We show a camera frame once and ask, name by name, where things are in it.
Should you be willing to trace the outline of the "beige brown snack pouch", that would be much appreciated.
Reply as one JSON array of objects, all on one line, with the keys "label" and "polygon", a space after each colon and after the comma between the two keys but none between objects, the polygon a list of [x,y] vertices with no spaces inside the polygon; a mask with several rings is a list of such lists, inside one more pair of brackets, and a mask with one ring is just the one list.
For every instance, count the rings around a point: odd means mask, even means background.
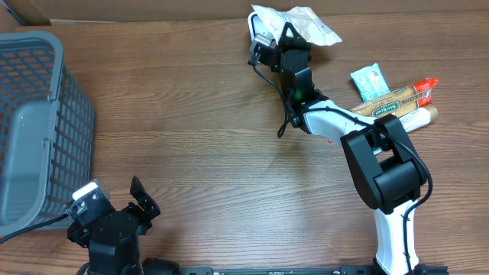
[{"label": "beige brown snack pouch", "polygon": [[324,47],[342,42],[342,39],[325,25],[310,7],[296,6],[289,11],[278,11],[261,5],[251,7],[272,33],[276,42],[279,41],[286,22],[291,22],[308,43]]}]

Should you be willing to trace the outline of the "teal snack packet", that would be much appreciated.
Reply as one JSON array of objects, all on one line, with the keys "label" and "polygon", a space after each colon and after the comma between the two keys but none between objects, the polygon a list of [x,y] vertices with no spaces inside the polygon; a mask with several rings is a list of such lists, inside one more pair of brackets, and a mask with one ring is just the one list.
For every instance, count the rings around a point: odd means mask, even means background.
[{"label": "teal snack packet", "polygon": [[366,66],[350,74],[363,102],[368,102],[390,93],[377,63]]}]

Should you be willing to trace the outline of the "orange spaghetti package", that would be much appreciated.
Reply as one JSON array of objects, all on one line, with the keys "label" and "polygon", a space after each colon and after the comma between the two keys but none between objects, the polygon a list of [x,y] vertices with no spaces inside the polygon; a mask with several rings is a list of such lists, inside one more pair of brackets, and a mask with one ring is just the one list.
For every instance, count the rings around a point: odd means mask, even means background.
[{"label": "orange spaghetti package", "polygon": [[[346,113],[370,125],[375,119],[386,115],[394,115],[400,119],[417,108],[433,104],[432,90],[438,82],[436,78],[426,78],[411,86],[396,89],[386,95],[364,102],[347,110]],[[325,112],[326,125],[319,128],[319,133],[327,137],[330,142],[338,143],[340,137],[364,128],[364,125],[334,113],[333,111],[338,108],[336,104],[331,103],[329,107],[330,110]]]}]

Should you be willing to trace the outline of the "white tube with gold cap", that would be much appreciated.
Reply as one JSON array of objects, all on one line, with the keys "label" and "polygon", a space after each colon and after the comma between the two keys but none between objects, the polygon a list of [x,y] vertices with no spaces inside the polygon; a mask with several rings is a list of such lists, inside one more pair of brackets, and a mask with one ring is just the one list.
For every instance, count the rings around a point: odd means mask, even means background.
[{"label": "white tube with gold cap", "polygon": [[400,122],[406,132],[411,132],[429,125],[434,122],[437,117],[437,108],[433,104],[428,104],[400,117]]}]

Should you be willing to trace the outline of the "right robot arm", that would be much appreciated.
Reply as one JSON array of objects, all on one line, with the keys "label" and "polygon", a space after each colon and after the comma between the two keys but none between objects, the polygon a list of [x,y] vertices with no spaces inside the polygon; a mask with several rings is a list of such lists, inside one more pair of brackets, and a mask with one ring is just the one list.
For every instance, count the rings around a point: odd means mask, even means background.
[{"label": "right robot arm", "polygon": [[413,216],[429,198],[421,193],[421,187],[432,185],[431,174],[399,118],[355,114],[315,88],[310,51],[310,43],[291,23],[283,26],[279,40],[260,34],[253,39],[249,64],[269,66],[280,78],[272,85],[285,114],[277,135],[282,137],[287,125],[292,125],[339,143],[358,195],[374,211],[376,273],[419,273]]}]

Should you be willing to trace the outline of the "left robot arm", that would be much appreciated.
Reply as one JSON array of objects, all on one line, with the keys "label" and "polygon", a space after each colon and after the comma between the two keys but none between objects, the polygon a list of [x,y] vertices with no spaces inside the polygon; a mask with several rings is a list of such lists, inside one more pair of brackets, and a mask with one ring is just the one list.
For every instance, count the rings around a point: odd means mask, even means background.
[{"label": "left robot arm", "polygon": [[136,176],[131,180],[130,194],[136,202],[129,202],[122,210],[113,207],[97,180],[72,194],[66,213],[73,222],[67,229],[67,238],[89,252],[89,261],[79,268],[78,274],[181,273],[180,265],[173,261],[141,259],[140,236],[147,234],[152,220],[160,215],[160,208]]}]

